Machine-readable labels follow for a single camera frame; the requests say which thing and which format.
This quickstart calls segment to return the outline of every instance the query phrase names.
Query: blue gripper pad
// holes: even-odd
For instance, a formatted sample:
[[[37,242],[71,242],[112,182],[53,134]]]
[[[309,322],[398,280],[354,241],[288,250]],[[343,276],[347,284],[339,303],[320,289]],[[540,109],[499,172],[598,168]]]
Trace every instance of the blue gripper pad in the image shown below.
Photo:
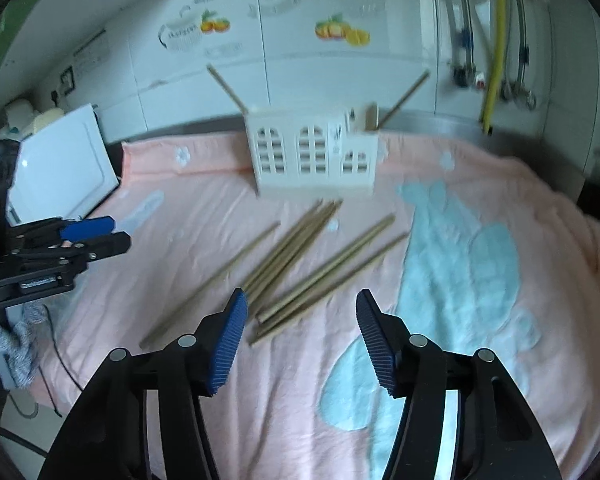
[[[393,395],[397,389],[398,356],[409,341],[409,331],[399,317],[380,311],[368,288],[356,297],[356,318],[378,382]]]
[[[108,235],[116,228],[116,221],[110,216],[90,218],[72,222],[60,231],[62,240],[76,243],[97,236]]]
[[[224,324],[219,331],[218,339],[210,356],[206,387],[212,395],[218,392],[220,386],[224,386],[229,376],[242,331],[247,322],[247,313],[247,297],[243,291],[236,288],[221,314],[224,316]]]

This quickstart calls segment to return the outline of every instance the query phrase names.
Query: fruit decal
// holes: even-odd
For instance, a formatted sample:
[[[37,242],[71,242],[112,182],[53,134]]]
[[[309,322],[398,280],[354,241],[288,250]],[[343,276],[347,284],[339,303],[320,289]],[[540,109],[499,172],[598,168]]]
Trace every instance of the fruit decal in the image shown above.
[[[371,34],[361,28],[352,28],[342,19],[341,13],[316,23],[315,35],[323,41],[346,40],[351,46],[366,46],[371,41]]]
[[[226,32],[231,27],[231,23],[226,18],[217,18],[217,12],[212,12],[211,10],[205,10],[202,13],[202,23],[200,24],[200,30],[205,34],[211,34],[213,31],[216,32]]]

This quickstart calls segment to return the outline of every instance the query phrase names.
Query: yellow hose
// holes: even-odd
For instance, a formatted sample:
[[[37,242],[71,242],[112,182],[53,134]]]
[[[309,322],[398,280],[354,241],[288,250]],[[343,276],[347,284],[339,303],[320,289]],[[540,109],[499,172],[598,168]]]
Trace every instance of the yellow hose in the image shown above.
[[[482,130],[488,134],[491,128],[491,117],[496,105],[502,73],[504,72],[504,54],[507,44],[507,0],[496,0],[496,48],[493,56],[493,67],[487,97],[482,109]]]

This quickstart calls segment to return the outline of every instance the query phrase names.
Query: black cable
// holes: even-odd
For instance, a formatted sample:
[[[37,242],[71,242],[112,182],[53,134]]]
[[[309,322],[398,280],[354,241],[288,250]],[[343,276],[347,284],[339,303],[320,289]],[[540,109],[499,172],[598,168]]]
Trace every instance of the black cable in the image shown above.
[[[51,321],[51,313],[49,312],[49,307],[46,306],[44,303],[42,304],[42,306],[45,307],[45,310],[46,310],[46,319],[49,322],[49,330],[51,331],[51,342],[54,345],[54,350],[56,351],[58,360],[60,361],[60,364],[62,365],[62,368],[64,368],[64,371],[66,372],[66,374],[71,379],[71,382],[73,384],[75,384],[76,388],[78,388],[80,391],[82,391],[82,387],[80,386],[80,384],[78,384],[78,381],[75,380],[74,376],[71,375],[69,368],[66,367],[66,365],[64,364],[64,361],[62,361],[62,358],[60,357],[60,352],[58,351],[58,343],[56,342],[56,334],[54,332],[54,322]]]
[[[33,412],[30,415],[27,415],[20,409],[20,407],[16,403],[16,399],[13,398],[13,396],[11,395],[10,392],[7,394],[7,396],[11,399],[11,402],[13,403],[13,407],[16,409],[16,411],[20,414],[20,416],[22,418],[31,420],[32,418],[36,418],[38,416],[38,410],[40,409],[40,405],[37,402],[36,402],[36,405],[33,407]]]
[[[54,411],[56,412],[56,415],[59,416],[60,418],[64,418],[62,416],[62,413],[60,413],[58,411],[58,407],[56,406],[56,402],[54,401],[54,396],[51,395],[51,390],[49,389],[49,384],[46,382],[45,375],[42,373],[42,368],[40,366],[38,366],[38,371],[40,372],[40,377],[42,377],[42,382],[45,383],[46,392],[49,394],[49,399],[51,399],[51,404],[54,407]]]
[[[46,452],[41,447],[38,447],[35,444],[32,444],[28,440],[25,440],[21,436],[16,435],[12,431],[5,430],[4,428],[0,428],[0,436],[3,436],[7,440],[11,440],[12,442],[15,442],[16,444],[20,444],[22,447],[26,447],[30,451],[33,451],[34,453],[40,455],[43,458],[46,458],[49,455],[49,453]]]

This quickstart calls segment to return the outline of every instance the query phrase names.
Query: white plastic basket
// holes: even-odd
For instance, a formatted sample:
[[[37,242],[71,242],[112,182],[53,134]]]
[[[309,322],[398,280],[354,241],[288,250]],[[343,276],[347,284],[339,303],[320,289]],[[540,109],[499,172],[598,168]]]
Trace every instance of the white plastic basket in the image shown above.
[[[371,195],[376,179],[376,104],[325,110],[250,110],[244,117],[261,196]]]

